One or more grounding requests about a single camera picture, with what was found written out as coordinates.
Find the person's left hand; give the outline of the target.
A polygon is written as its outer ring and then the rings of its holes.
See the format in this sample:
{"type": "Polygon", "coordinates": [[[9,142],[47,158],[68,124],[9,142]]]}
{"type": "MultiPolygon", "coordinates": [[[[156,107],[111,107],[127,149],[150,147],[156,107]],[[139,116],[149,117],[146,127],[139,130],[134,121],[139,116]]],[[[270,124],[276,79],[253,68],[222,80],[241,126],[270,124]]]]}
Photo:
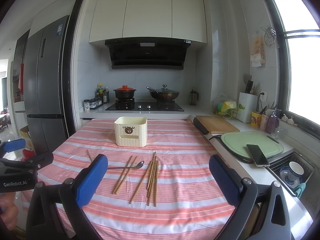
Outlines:
{"type": "Polygon", "coordinates": [[[15,195],[15,192],[8,192],[3,194],[0,199],[1,208],[5,208],[1,218],[10,231],[17,225],[18,208],[14,204],[15,195]]]}

